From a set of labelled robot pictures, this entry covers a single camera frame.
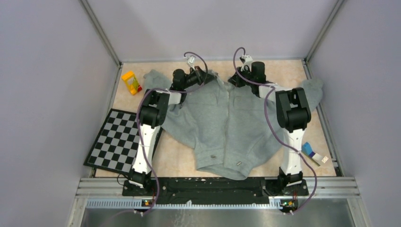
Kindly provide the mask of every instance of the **black mounting plate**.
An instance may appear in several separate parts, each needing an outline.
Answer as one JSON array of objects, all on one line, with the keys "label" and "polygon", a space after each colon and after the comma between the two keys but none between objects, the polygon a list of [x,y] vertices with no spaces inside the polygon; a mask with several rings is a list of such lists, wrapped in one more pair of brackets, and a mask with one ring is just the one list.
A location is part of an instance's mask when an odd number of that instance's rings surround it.
[{"label": "black mounting plate", "polygon": [[[308,195],[306,181],[281,190],[277,179],[248,177],[235,181],[224,177],[160,177],[158,204],[268,204],[269,196],[291,196],[297,190],[298,196]],[[153,196],[156,181],[151,180],[151,190],[146,191],[124,182],[123,196]]]}]

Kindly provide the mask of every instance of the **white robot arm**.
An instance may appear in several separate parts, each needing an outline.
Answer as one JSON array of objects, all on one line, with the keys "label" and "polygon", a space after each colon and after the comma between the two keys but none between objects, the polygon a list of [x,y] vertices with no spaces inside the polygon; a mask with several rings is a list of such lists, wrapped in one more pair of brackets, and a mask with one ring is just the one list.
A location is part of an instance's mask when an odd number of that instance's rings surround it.
[{"label": "white robot arm", "polygon": [[276,103],[277,120],[281,128],[284,129],[284,143],[295,148],[297,152],[289,147],[284,147],[283,161],[279,168],[278,180],[282,188],[302,183],[302,167],[299,153],[302,149],[302,138],[306,125],[311,120],[311,112],[305,92],[302,88],[282,87],[278,84],[266,81],[264,74],[265,66],[263,62],[253,62],[252,57],[243,55],[241,58],[242,67],[237,70],[241,72],[247,80],[267,86],[249,83],[237,74],[234,74],[228,81],[236,87],[250,86],[252,93],[257,97],[265,98],[274,89],[275,96],[268,97]]},{"label": "white robot arm", "polygon": [[[156,99],[161,100],[161,102],[160,101],[158,102],[158,105],[163,106],[163,110],[160,110],[160,109],[157,109],[154,107],[149,108],[149,106],[148,106],[149,102],[144,102],[144,105],[142,108],[145,109],[145,112],[147,112],[147,114],[154,116],[151,113],[151,110],[153,110],[153,111],[156,110],[158,112],[167,111],[167,109],[166,109],[167,106],[180,103],[182,95],[181,95],[181,93],[171,92],[171,91],[165,91],[165,92],[155,91],[154,94],[151,94],[149,96],[150,96],[150,98],[152,98],[152,96],[154,96],[153,99],[156,98]],[[167,106],[162,104],[163,101],[165,102],[166,100],[168,100]],[[141,127],[140,132],[142,134],[143,144],[141,141],[139,141],[138,152],[136,154],[134,163],[131,167],[132,175],[134,175],[134,172],[140,173],[138,176],[141,176],[141,178],[136,179],[139,182],[136,182],[133,179],[129,180],[129,182],[140,188],[144,188],[145,176],[147,176],[151,171],[150,166],[145,161],[145,157],[142,152],[142,147],[145,148],[145,155],[146,155],[147,160],[149,161],[150,164],[152,164],[153,151],[155,150],[155,143],[156,143],[157,135],[160,132],[160,125],[163,123],[163,122],[158,121],[157,125],[156,124],[153,125],[152,122],[142,123],[140,126]]]}]

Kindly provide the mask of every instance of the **small box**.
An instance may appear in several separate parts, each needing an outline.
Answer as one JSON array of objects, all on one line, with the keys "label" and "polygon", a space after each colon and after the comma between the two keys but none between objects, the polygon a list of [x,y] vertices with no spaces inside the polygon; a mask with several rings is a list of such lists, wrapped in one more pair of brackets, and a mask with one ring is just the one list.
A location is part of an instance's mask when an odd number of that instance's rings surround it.
[{"label": "small box", "polygon": [[139,85],[139,82],[135,77],[133,71],[128,71],[121,77],[121,79],[124,81],[125,85],[127,86],[128,90],[132,95],[142,90],[142,87]]}]

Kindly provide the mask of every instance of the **sweatshirt sleeve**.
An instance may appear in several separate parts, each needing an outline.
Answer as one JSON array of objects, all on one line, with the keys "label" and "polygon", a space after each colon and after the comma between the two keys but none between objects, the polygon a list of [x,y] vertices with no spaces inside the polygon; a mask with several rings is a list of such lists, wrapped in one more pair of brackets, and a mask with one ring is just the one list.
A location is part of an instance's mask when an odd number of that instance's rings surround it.
[{"label": "sweatshirt sleeve", "polygon": [[169,89],[172,83],[165,75],[156,70],[151,70],[143,78],[145,79],[143,85],[145,90],[156,87]]},{"label": "sweatshirt sleeve", "polygon": [[305,90],[306,99],[308,100],[309,109],[313,111],[323,97],[323,81],[321,79],[306,79],[302,81],[300,87]]}]

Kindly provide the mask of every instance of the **white connector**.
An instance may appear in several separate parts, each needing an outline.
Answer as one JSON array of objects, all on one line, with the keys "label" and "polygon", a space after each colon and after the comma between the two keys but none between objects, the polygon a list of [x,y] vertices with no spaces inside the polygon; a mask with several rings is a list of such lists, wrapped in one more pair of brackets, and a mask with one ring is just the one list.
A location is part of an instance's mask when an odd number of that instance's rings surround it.
[{"label": "white connector", "polygon": [[192,68],[193,70],[195,70],[195,66],[193,65],[194,64],[194,62],[195,62],[195,56],[194,55],[191,55],[191,56],[189,56],[188,57],[188,60],[187,60],[187,65],[190,67],[190,68]]},{"label": "white connector", "polygon": [[249,71],[251,71],[251,65],[252,65],[252,62],[253,62],[252,57],[250,55],[242,55],[241,59],[244,61],[244,64],[241,67],[241,71],[244,70],[245,65],[248,66]]}]

